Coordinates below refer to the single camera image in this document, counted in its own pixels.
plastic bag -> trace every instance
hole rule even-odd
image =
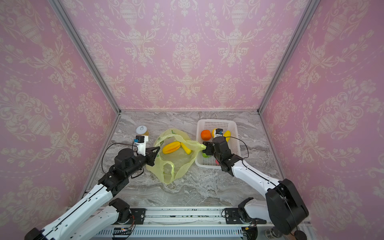
[[[188,155],[182,147],[175,152],[164,154],[163,147],[174,141],[184,143],[187,148],[192,150],[191,154]],[[184,176],[199,152],[206,148],[205,145],[192,141],[188,134],[176,128],[170,128],[160,134],[153,146],[160,146],[160,151],[156,156],[155,165],[153,167],[146,165],[146,167],[156,175],[160,182],[165,184],[170,184],[175,179]]]

basket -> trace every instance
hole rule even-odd
[[[198,141],[199,143],[203,143],[203,139],[201,138],[201,131],[209,130],[212,132],[212,130],[215,128],[223,129],[223,133],[229,130],[231,132],[232,137],[238,138],[237,125],[234,121],[220,119],[201,119],[197,122],[196,141]],[[234,139],[232,137],[229,138],[228,147],[233,154],[241,156],[240,142],[239,140]],[[214,158],[214,156],[205,158],[200,153],[197,156],[195,163],[199,167],[221,169],[221,167],[216,164],[216,159]]]

pink object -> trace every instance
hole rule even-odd
[[[308,0],[73,1],[121,109],[257,109]]]
[[[0,5],[1,238],[24,239],[83,194],[116,115],[47,1]]]
[[[318,239],[382,239],[382,1],[321,1],[263,118]]]

pink wall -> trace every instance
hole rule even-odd
[[[0,229],[23,239],[76,202],[115,113],[47,1],[0,24]]]
[[[257,109],[308,0],[62,0],[121,109]]]
[[[384,236],[383,9],[322,0],[263,115],[319,239]]]

countertop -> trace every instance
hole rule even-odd
[[[237,124],[239,138],[249,149],[247,162],[260,171],[280,179],[275,161],[256,112],[122,112],[112,137],[112,143],[132,144],[136,127],[145,125],[149,131],[147,147],[153,146],[157,137],[169,128],[177,128],[196,140],[197,122],[200,119],[226,119]],[[116,144],[104,156],[103,167],[107,171],[117,153],[127,146]],[[247,155],[240,143],[242,156]],[[103,176],[99,167],[94,183]],[[116,196],[130,206],[221,206],[238,205],[247,197],[265,200],[255,189],[242,180],[219,169],[207,169],[192,164],[188,172],[169,185],[145,169],[144,174],[130,179],[129,184]]]

